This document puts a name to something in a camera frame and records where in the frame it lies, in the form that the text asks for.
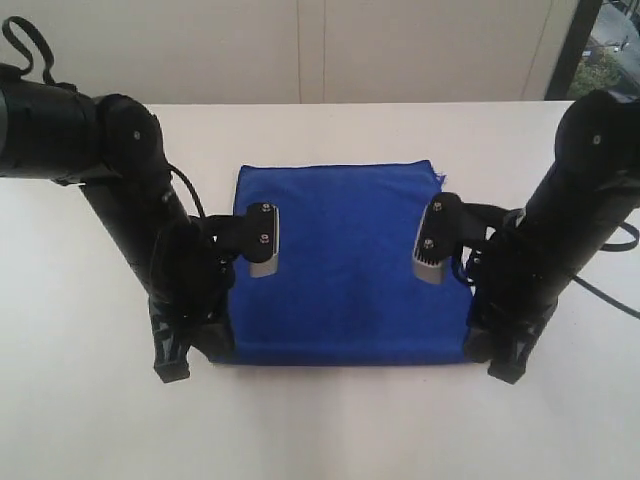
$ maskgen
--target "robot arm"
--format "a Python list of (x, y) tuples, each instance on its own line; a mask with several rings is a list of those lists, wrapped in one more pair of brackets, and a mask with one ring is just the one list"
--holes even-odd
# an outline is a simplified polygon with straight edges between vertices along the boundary
[[(12, 24), (45, 58), (45, 84), (22, 79), (33, 59)], [(164, 382), (189, 376), (191, 346), (209, 359), (229, 354), (232, 262), (243, 255), (254, 276), (273, 273), (277, 209), (205, 217), (198, 201), (200, 216), (190, 217), (171, 186), (172, 171), (184, 176), (165, 157), (155, 116), (126, 96), (91, 99), (55, 83), (53, 55), (28, 21), (11, 17), (3, 33), (29, 67), (0, 64), (0, 176), (79, 186), (149, 295), (154, 369)]]
[[(425, 209), (414, 272), (439, 283), (450, 261), (454, 275), (475, 286), (464, 351), (472, 361), (490, 360), (490, 375), (515, 383), (572, 280), (603, 297), (577, 277), (591, 257), (638, 244), (638, 231), (624, 223), (640, 206), (638, 126), (640, 103), (592, 92), (562, 118), (556, 160), (524, 208), (465, 204), (442, 193)], [(620, 226), (634, 241), (606, 244)], [(486, 240), (488, 227), (495, 232)], [(472, 250), (464, 269), (463, 247)]]

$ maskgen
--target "table surface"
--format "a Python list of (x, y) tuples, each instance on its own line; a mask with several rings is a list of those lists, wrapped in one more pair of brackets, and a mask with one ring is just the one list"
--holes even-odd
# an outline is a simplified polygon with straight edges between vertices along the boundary
[[(517, 207), (566, 108), (152, 110), (207, 211), (228, 213), (242, 164), (424, 158), (466, 201)], [(145, 294), (80, 192), (1, 183), (1, 478), (637, 478), (640, 322), (577, 285), (516, 386), (483, 365), (214, 367), (197, 352), (190, 380), (163, 385)], [(640, 306), (638, 272), (637, 253), (601, 253), (584, 277)]]

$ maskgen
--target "blue towel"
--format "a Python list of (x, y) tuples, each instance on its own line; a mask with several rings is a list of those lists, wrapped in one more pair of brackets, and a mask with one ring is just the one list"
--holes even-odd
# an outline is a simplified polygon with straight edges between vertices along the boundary
[(471, 292), (413, 276), (425, 205), (442, 178), (412, 164), (242, 167), (235, 212), (280, 209), (278, 272), (236, 262), (230, 313), (236, 352), (252, 365), (420, 365), (464, 361)]

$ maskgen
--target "white wall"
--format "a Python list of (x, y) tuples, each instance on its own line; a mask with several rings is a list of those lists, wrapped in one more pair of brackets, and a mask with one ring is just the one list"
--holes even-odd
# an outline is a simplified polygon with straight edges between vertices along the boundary
[[(539, 99), (577, 0), (3, 0), (56, 78), (147, 103)], [(5, 44), (3, 60), (20, 57)]]

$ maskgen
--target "strap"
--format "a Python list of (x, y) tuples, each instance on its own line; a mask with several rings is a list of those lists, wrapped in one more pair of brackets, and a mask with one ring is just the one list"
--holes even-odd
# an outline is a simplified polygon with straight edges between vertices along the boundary
[(20, 76), (22, 77), (31, 73), (34, 66), (34, 61), (32, 53), (25, 46), (25, 44), (22, 43), (22, 41), (18, 37), (16, 37), (16, 34), (11, 29), (12, 23), (16, 24), (22, 29), (24, 33), (27, 34), (29, 39), (33, 42), (33, 44), (42, 55), (42, 58), (44, 59), (44, 71), (42, 72), (42, 80), (44, 81), (44, 83), (46, 85), (56, 85), (55, 80), (51, 76), (51, 67), (53, 67), (54, 58), (53, 52), (51, 51), (51, 48), (49, 48), (49, 44), (35, 27), (35, 25), (22, 17), (13, 16), (7, 18), (4, 22), (2, 22), (2, 35), (4, 35), (4, 38), (6, 38), (7, 41), (18, 52), (20, 52), (29, 63), (27, 67), (19, 69)]
[(603, 252), (628, 252), (638, 246), (640, 242), (640, 232), (636, 227), (628, 223), (623, 223), (620, 228), (633, 237), (633, 240), (626, 243), (605, 243), (600, 250)]

